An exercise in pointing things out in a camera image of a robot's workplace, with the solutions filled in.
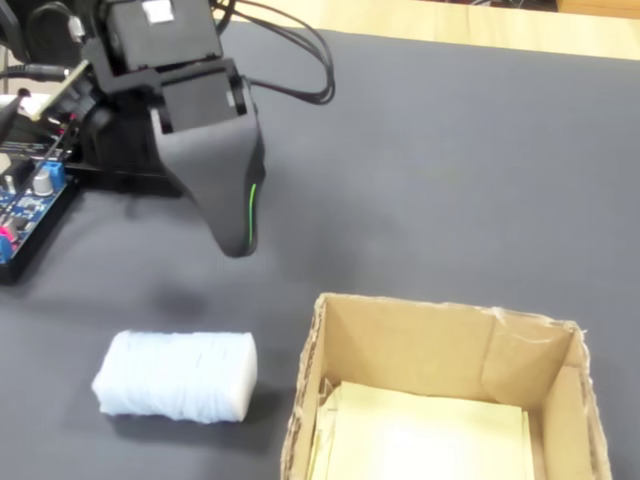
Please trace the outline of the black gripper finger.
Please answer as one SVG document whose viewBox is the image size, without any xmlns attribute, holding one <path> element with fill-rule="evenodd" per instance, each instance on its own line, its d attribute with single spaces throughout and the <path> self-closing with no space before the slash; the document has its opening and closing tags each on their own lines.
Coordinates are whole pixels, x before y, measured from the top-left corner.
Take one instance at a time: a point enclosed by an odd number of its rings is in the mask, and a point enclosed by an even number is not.
<svg viewBox="0 0 640 480">
<path fill-rule="evenodd" d="M 258 242 L 258 202 L 262 184 L 266 176 L 264 165 L 265 147 L 258 118 L 257 105 L 251 92 L 251 81 L 242 78 L 242 99 L 246 107 L 242 117 L 244 160 L 243 256 L 254 253 Z"/>
<path fill-rule="evenodd" d="M 192 199 L 222 252 L 231 258 L 251 255 L 255 116 L 165 133 L 154 114 L 152 128 L 161 163 Z"/>
</svg>

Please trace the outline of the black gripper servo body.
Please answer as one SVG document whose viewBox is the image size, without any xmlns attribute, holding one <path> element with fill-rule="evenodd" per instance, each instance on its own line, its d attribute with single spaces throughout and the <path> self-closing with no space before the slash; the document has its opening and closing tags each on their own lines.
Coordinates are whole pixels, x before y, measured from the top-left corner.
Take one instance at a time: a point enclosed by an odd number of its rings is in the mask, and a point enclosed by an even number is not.
<svg viewBox="0 0 640 480">
<path fill-rule="evenodd" d="M 155 135 L 231 135 L 247 128 L 244 81 L 233 60 L 192 63 L 160 73 L 159 80 L 159 99 L 149 107 Z"/>
</svg>

